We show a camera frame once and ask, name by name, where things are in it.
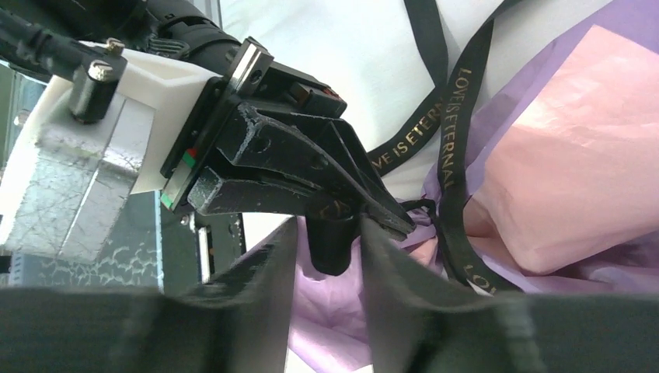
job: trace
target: screw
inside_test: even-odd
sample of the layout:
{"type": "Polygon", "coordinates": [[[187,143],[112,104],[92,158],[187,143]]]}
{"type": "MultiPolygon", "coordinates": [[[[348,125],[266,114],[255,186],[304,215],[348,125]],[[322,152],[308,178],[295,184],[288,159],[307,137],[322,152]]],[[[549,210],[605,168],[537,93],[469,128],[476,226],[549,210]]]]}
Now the screw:
{"type": "Polygon", "coordinates": [[[126,44],[122,43],[121,40],[115,39],[113,37],[108,38],[105,42],[105,49],[115,56],[121,56],[125,47],[126,44]]]}
{"type": "Polygon", "coordinates": [[[94,60],[89,64],[87,74],[97,82],[107,82],[112,77],[112,66],[105,61],[94,60]]]}
{"type": "Polygon", "coordinates": [[[17,126],[18,128],[23,128],[25,123],[27,123],[27,118],[30,117],[30,111],[29,110],[20,110],[18,114],[16,114],[16,117],[14,117],[14,125],[17,126]]]}

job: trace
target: robotic arm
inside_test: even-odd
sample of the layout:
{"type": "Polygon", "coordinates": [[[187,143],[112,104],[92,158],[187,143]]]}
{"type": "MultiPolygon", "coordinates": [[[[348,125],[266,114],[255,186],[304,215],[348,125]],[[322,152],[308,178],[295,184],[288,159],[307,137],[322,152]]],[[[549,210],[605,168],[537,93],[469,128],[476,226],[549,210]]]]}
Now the robotic arm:
{"type": "Polygon", "coordinates": [[[312,244],[334,251],[340,242],[343,269],[333,274],[349,263],[362,206],[396,238],[413,230],[329,86],[274,62],[255,40],[237,43],[188,2],[150,2],[145,12],[138,18],[154,33],[134,27],[130,42],[44,37],[54,57],[30,33],[17,43],[16,54],[33,54],[53,78],[5,171],[7,249],[94,260],[128,194],[150,190],[176,213],[337,219],[346,233],[312,244]]]}
{"type": "MultiPolygon", "coordinates": [[[[0,186],[7,249],[92,261],[127,196],[162,190],[173,212],[305,216],[312,262],[329,275],[345,271],[360,236],[376,372],[656,366],[656,354],[639,354],[657,343],[647,328],[655,298],[482,297],[397,250],[390,238],[404,238],[413,222],[340,119],[346,103],[257,41],[226,35],[188,2],[0,4],[58,31],[0,12],[2,55],[50,79],[0,186]],[[608,322],[621,314],[633,317],[608,322]],[[603,325],[615,343],[592,337],[603,325]],[[628,358],[596,358],[608,354],[628,358]]],[[[11,353],[0,352],[2,370],[283,371],[297,241],[290,220],[178,300],[6,291],[0,351],[11,353]]]]}

